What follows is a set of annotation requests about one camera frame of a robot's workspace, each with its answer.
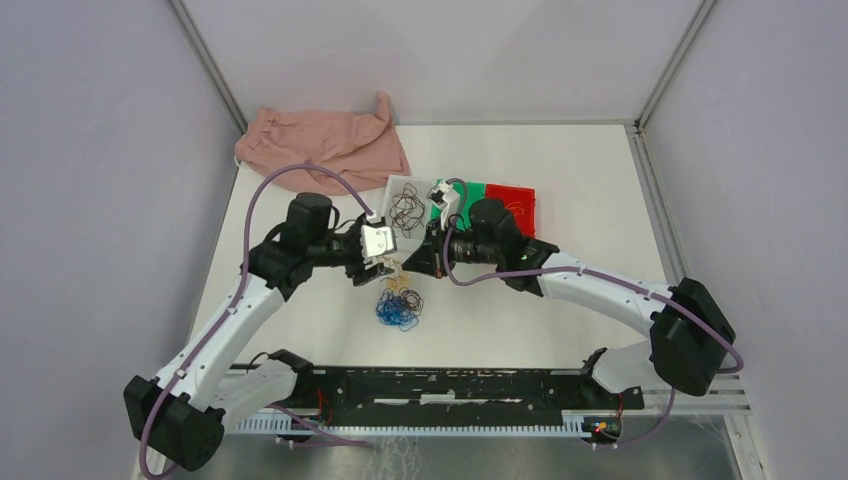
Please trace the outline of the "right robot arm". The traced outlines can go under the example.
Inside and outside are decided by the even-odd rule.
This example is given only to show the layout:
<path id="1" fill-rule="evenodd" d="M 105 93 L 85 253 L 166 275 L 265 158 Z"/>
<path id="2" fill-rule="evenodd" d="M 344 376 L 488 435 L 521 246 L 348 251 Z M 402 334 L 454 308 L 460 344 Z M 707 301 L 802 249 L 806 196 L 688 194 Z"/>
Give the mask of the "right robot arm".
<path id="1" fill-rule="evenodd" d="M 453 273 L 458 264 L 494 266 L 494 272 L 469 285 L 499 279 L 519 292 L 588 308 L 643 336 L 641 343 L 601 350 L 589 360 L 589 374 L 579 378 L 577 392 L 591 408 L 602 408 L 635 386 L 665 384 L 703 396 L 717 375 L 744 366 L 735 331 L 701 282 L 688 277 L 676 285 L 637 281 L 592 268 L 525 235 L 497 199 L 475 202 L 464 229 L 451 220 L 430 221 L 402 268 L 460 286 Z"/>

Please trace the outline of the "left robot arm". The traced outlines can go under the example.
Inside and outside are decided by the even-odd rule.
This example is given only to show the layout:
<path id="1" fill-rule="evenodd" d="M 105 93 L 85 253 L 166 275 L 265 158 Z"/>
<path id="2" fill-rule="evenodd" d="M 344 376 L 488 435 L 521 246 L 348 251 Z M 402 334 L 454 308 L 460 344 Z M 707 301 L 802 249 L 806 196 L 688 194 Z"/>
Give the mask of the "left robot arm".
<path id="1" fill-rule="evenodd" d="M 344 232 L 332 228 L 332 201 L 300 193 L 285 220 L 256 245 L 247 244 L 235 284 L 201 332 L 152 378 L 133 377 L 123 391 L 131 430 L 140 442 L 139 466 L 153 449 L 174 468 L 196 471 L 209 462 L 225 433 L 278 400 L 307 404 L 314 379 L 271 358 L 239 380 L 225 376 L 248 341 L 308 281 L 314 269 L 342 267 L 353 285 L 389 273 L 381 256 L 396 249 L 390 225 L 364 212 Z"/>

